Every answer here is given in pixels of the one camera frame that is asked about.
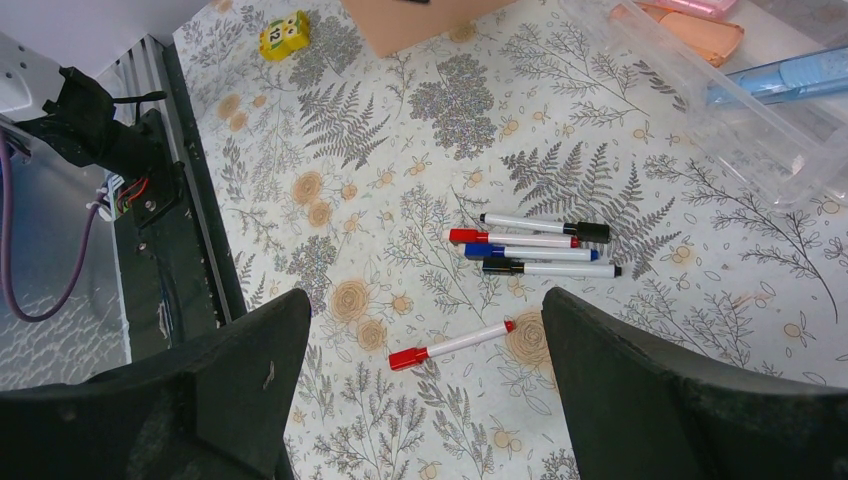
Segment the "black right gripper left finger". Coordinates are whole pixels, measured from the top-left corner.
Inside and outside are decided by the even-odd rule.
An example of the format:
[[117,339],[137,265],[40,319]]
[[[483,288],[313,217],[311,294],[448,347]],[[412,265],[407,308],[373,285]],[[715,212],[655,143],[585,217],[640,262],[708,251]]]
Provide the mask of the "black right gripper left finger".
[[1,396],[5,479],[290,479],[307,294],[76,384]]

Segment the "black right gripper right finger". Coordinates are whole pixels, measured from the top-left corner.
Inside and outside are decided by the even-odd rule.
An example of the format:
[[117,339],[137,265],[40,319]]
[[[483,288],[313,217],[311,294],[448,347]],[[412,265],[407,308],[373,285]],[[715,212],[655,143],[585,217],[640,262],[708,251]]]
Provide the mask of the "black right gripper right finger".
[[555,287],[543,326],[584,479],[843,479],[847,393],[734,367]]

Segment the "black cap whiteboard marker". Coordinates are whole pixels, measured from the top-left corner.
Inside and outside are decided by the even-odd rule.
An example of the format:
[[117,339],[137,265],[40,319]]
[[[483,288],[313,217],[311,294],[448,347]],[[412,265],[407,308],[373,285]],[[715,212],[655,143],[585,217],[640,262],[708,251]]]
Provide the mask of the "black cap whiteboard marker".
[[591,222],[566,223],[521,218],[491,212],[481,213],[478,218],[482,223],[491,226],[570,235],[584,242],[608,244],[611,241],[611,229],[605,224]]

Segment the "white plastic drawer unit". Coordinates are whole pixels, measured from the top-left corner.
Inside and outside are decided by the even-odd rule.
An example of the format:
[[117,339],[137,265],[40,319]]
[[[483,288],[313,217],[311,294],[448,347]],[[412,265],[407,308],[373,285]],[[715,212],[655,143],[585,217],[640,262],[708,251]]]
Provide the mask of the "white plastic drawer unit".
[[843,1],[737,1],[722,20],[745,29],[721,67],[680,46],[655,55],[615,24],[623,3],[564,1],[569,20],[606,52],[633,51],[684,104],[684,130],[724,171],[777,210],[814,195],[847,199],[847,93],[765,105],[733,84],[730,73],[834,47],[847,47]]

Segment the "orange highlighter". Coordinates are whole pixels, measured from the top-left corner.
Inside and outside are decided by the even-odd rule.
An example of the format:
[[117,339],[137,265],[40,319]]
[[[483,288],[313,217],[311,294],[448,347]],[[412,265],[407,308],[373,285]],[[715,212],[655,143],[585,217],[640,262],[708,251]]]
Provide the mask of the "orange highlighter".
[[745,36],[745,29],[738,24],[642,2],[635,2],[633,8],[619,3],[610,10],[608,19],[645,51],[659,55],[677,52],[683,46],[712,67],[723,66]]

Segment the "pink highlighter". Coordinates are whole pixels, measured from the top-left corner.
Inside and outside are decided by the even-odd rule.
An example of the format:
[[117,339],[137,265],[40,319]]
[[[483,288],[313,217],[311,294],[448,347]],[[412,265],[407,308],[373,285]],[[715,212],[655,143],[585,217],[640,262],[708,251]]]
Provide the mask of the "pink highlighter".
[[653,0],[653,4],[694,16],[713,20],[724,19],[734,8],[736,0]]

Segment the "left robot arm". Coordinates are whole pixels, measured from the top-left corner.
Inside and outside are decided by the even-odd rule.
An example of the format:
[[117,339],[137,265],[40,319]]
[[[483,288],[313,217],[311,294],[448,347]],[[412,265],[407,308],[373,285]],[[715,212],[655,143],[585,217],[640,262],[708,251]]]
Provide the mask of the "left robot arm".
[[36,139],[78,166],[98,165],[125,178],[145,176],[164,156],[150,127],[115,119],[116,107],[159,101],[162,91],[113,97],[75,67],[1,35],[1,130]]

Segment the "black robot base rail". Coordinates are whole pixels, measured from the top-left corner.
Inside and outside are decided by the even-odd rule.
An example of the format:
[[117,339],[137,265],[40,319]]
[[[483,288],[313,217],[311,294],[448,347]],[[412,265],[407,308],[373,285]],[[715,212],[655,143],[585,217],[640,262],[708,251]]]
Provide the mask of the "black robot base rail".
[[246,311],[175,46],[143,37],[117,63],[158,158],[114,222],[127,357],[138,361],[210,333]]

